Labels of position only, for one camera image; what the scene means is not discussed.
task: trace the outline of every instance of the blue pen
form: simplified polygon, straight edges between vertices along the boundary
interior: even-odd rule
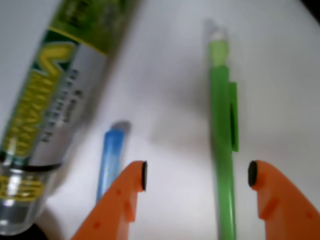
[[[129,122],[121,121],[114,124],[104,135],[97,202],[103,197],[122,170],[121,158],[129,129]]]

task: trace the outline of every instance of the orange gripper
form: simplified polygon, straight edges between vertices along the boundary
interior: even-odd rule
[[[320,214],[277,168],[252,161],[249,185],[257,191],[258,216],[267,240],[320,240]]]
[[[136,218],[138,192],[146,190],[147,162],[122,171],[71,240],[127,240]]]

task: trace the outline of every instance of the white background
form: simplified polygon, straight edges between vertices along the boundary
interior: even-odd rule
[[[0,0],[1,108],[4,86],[21,84],[56,5],[57,0]],[[205,18],[228,30],[231,80],[238,83],[237,238],[265,239],[257,196],[247,184],[251,160],[274,164],[320,209],[316,21],[298,0],[146,0],[99,112],[59,173],[38,221],[52,239],[70,238],[95,205],[103,134],[122,119],[133,126],[126,159],[149,165],[130,240],[217,239]]]

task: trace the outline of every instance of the green label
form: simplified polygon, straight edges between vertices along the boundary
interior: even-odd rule
[[[1,143],[0,160],[24,164],[37,143],[51,107],[72,62],[78,43],[48,31],[25,80]]]
[[[128,0],[64,0],[51,29],[108,54],[122,33]]]

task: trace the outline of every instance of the pencil clip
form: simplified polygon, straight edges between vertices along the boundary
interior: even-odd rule
[[[231,147],[233,152],[239,151],[239,132],[238,132],[238,94],[237,83],[229,83],[230,99],[230,124],[231,124]]]

